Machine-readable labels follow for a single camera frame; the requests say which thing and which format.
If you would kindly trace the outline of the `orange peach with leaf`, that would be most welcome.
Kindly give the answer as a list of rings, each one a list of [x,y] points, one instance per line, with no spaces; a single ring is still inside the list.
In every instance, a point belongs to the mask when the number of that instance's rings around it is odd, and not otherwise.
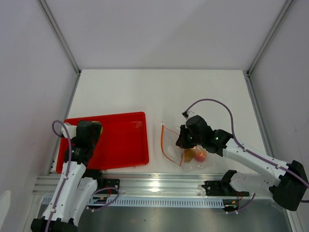
[[[195,155],[196,155],[195,148],[184,149],[184,152],[183,152],[184,163],[189,163],[195,157]]]

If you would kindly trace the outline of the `clear zip bag orange zipper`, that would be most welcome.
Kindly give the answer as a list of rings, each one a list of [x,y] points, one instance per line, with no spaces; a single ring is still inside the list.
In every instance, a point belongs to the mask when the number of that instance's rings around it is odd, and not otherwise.
[[[183,172],[197,172],[213,164],[210,154],[201,146],[182,148],[176,145],[179,128],[168,128],[161,123],[160,148],[165,159],[180,167]]]

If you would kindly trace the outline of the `green apple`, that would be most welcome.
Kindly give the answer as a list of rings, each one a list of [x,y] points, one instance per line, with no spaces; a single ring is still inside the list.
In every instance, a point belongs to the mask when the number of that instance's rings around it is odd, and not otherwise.
[[[92,121],[95,125],[96,125],[96,127],[99,129],[99,133],[100,134],[102,134],[102,132],[103,132],[103,126],[102,126],[102,124],[99,122],[99,121]]]

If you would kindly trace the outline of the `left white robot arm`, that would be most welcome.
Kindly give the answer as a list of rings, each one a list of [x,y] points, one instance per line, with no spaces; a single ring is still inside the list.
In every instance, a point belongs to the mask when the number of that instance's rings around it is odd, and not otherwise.
[[[76,232],[80,217],[93,193],[104,190],[105,182],[98,170],[87,166],[93,156],[103,127],[97,121],[79,121],[71,125],[59,120],[56,135],[68,141],[61,177],[53,197],[41,218],[33,219],[33,232]]]

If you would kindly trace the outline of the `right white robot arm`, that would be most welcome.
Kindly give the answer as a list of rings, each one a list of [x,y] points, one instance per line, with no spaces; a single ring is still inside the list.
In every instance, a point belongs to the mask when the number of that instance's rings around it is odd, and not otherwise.
[[[225,130],[213,130],[199,115],[189,116],[180,126],[180,135],[176,146],[189,149],[201,146],[207,152],[234,160],[261,175],[250,180],[235,170],[229,170],[223,176],[220,188],[226,195],[235,191],[269,192],[273,200],[281,207],[296,211],[303,202],[309,188],[304,166],[293,160],[291,163],[257,154],[240,143],[235,135]]]

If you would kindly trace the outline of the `red plastic tray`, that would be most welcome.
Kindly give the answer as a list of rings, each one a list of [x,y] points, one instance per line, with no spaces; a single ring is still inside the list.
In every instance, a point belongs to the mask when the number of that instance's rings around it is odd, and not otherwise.
[[[68,118],[66,123],[98,121],[103,132],[88,168],[108,170],[147,165],[149,150],[144,112]]]

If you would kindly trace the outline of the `small orange peach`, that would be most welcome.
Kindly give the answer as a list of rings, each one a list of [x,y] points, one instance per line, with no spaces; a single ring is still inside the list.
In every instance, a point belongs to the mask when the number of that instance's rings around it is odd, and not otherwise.
[[[205,149],[196,147],[196,148],[194,148],[194,152],[195,152],[194,159],[196,161],[204,162],[206,160],[208,154],[207,154],[207,151]]]

